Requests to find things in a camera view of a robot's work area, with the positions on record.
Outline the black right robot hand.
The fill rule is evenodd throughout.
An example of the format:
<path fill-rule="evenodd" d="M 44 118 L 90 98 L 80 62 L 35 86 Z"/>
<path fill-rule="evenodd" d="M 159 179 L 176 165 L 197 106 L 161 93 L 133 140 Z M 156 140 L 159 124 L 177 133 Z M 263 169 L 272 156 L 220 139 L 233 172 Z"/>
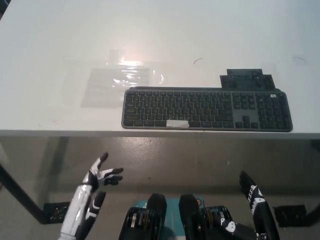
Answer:
<path fill-rule="evenodd" d="M 279 240 L 271 209 L 258 185 L 245 171 L 239 175 L 239 184 L 249 203 L 255 229 L 224 217 L 217 221 L 219 228 L 233 240 Z"/>

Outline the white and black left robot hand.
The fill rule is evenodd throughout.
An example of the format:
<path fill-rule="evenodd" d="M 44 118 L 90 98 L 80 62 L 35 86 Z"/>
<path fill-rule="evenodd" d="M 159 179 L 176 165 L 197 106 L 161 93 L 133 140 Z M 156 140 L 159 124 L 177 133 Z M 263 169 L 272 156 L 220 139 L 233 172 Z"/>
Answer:
<path fill-rule="evenodd" d="M 60 229 L 60 240 L 84 240 L 92 229 L 106 196 L 104 191 L 100 191 L 95 198 L 92 198 L 93 194 L 100 184 L 116 186 L 123 179 L 123 168 L 100 170 L 108 155 L 106 151 L 98 157 L 77 186 Z"/>

